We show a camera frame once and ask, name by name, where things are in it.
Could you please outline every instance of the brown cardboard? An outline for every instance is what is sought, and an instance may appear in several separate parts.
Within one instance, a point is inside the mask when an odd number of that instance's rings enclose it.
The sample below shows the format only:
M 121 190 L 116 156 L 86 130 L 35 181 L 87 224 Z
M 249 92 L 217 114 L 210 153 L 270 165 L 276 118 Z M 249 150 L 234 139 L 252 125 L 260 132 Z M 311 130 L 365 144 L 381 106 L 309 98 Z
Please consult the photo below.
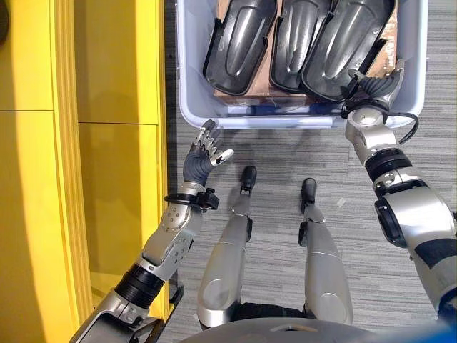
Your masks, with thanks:
M 281 14 L 283 0 L 278 0 L 278 13 Z M 227 8 L 229 7 L 230 0 L 219 0 L 218 2 L 218 18 L 223 19 L 226 15 Z M 305 106 L 317 102 L 317 100 L 305 94 L 290 94 L 277 89 L 270 85 L 270 60 L 271 50 L 273 47 L 274 39 L 274 26 L 276 20 L 271 27 L 270 34 L 268 35 L 268 47 L 263 56 L 262 62 L 256 72 L 252 81 L 251 87 L 243 96 L 232 96 L 225 94 L 221 91 L 215 90 L 214 95 L 227 104 L 243 104 L 243 105 L 262 105 L 270 104 L 284 105 L 287 103 L 289 106 Z M 369 76 L 382 77 L 390 73 L 396 64 L 396 35 L 397 35 L 397 8 L 395 8 L 391 18 L 389 19 L 381 38 L 387 40 L 386 44 L 379 52 L 376 60 L 371 68 L 368 70 Z
M 385 39 L 387 42 L 371 65 L 368 73 L 366 73 L 368 76 L 384 77 L 395 69 L 398 28 L 397 13 L 398 4 L 396 2 L 391 18 L 388 20 L 381 35 L 381 38 Z

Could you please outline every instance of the yellow panel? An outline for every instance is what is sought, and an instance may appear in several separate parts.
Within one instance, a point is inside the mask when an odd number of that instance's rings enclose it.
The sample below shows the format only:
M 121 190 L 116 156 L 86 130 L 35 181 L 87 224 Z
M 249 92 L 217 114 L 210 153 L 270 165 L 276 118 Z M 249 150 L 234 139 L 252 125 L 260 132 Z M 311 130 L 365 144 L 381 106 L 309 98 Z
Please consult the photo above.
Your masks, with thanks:
M 70 308 L 53 112 L 0 114 L 0 337 L 67 342 Z
M 0 46 L 0 110 L 52 110 L 49 0 L 6 0 L 10 31 Z
M 73 7 L 73 0 L 51 2 L 51 65 L 56 169 L 69 278 L 69 304 L 78 326 L 92 312 L 92 292 L 79 156 Z
M 158 124 L 156 1 L 75 1 L 79 121 Z
M 80 124 L 94 300 L 116 285 L 159 224 L 157 126 Z

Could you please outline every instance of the robot finger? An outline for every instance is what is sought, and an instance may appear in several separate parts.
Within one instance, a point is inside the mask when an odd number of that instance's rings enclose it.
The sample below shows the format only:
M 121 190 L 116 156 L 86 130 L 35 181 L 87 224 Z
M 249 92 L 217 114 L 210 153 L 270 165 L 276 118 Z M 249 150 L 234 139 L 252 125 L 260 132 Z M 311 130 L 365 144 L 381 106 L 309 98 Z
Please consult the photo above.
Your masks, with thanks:
M 226 151 L 219 152 L 210 157 L 209 161 L 211 162 L 212 166 L 218 166 L 221 163 L 224 163 L 228 159 L 230 159 L 234 154 L 232 149 L 227 149 Z

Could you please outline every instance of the black strap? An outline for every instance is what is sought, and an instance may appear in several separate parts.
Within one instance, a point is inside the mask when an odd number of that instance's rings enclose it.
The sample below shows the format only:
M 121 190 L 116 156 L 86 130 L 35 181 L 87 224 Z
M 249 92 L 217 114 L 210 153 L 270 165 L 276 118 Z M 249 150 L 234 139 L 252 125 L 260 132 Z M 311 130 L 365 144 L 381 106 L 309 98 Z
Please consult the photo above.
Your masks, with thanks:
M 197 195 L 187 193 L 175 193 L 164 197 L 166 202 L 173 204 L 187 205 L 206 211 L 208 209 L 217 209 L 219 198 L 214 194 L 214 189 L 207 188 L 205 192 L 198 192 Z
M 442 259 L 457 255 L 457 241 L 452 238 L 434 239 L 420 243 L 414 250 L 432 269 Z

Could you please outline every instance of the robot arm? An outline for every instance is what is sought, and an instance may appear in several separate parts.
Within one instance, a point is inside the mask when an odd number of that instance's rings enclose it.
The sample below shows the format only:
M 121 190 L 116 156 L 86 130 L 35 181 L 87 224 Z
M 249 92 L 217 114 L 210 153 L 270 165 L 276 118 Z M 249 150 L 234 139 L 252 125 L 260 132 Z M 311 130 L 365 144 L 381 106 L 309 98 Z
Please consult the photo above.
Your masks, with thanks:
M 71 338 L 70 343 L 135 342 L 135 334 L 147 317 L 152 301 L 171 278 L 199 233 L 201 213 L 217 209 L 213 189 L 204 192 L 209 173 L 233 155 L 217 152 L 216 123 L 207 121 L 191 145 L 184 162 L 184 182 L 177 194 L 168 195 L 169 205 L 157 230 L 122 280 L 95 308 Z
M 371 96 L 371 104 L 348 110 L 346 138 L 373 181 L 383 233 L 390 243 L 408 249 L 438 315 L 455 320 L 457 241 L 452 212 L 384 124 L 403 69 L 394 71 L 389 79 L 368 78 L 357 71 L 352 76 Z

